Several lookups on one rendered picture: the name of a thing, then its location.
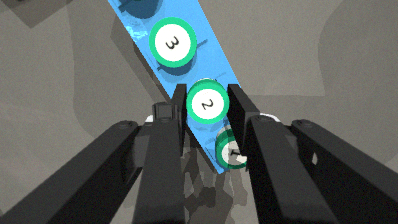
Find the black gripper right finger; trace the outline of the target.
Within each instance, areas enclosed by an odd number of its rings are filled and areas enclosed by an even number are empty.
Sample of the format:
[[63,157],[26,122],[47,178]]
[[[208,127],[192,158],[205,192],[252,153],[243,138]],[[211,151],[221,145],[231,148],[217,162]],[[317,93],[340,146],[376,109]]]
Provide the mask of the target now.
[[398,224],[397,172],[314,122],[260,113],[238,84],[227,94],[259,224]]

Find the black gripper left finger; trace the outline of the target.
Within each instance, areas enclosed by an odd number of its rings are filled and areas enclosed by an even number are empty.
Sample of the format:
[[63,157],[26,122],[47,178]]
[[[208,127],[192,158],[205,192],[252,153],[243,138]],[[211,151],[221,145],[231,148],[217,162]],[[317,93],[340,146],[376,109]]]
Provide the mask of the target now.
[[110,224],[142,169],[132,224],[186,224],[187,84],[144,125],[113,124],[0,217],[0,224]]

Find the dark green screw cap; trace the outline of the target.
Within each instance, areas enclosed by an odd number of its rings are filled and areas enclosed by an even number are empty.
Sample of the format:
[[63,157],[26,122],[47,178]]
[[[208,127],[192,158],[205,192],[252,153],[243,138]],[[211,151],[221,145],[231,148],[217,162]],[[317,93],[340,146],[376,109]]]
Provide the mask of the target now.
[[216,139],[215,150],[218,161],[229,169],[246,167],[247,156],[241,156],[232,129],[225,130]]

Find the blue tube rack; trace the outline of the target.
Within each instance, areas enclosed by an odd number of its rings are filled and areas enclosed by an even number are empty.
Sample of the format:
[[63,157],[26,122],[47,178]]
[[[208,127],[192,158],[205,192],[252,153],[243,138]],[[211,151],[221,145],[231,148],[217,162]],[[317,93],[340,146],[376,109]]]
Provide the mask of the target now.
[[[172,98],[177,84],[190,87],[201,78],[211,78],[228,91],[228,84],[238,81],[197,0],[108,0],[156,74],[164,89]],[[188,22],[197,37],[197,49],[193,58],[181,67],[167,67],[159,63],[149,48],[152,27],[166,17],[178,17]],[[239,85],[240,86],[240,85]],[[215,142],[219,130],[230,125],[227,115],[213,124],[202,124],[191,118],[187,111],[187,125],[218,171],[229,168],[220,164],[216,156]]]

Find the green screw cap with white number 2 label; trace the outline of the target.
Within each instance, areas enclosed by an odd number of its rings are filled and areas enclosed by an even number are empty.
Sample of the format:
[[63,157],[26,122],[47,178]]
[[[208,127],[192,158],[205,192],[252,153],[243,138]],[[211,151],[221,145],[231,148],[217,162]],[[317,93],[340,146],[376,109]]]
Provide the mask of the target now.
[[212,79],[194,83],[186,98],[189,115],[202,124],[213,124],[223,119],[229,110],[229,103],[225,88]]

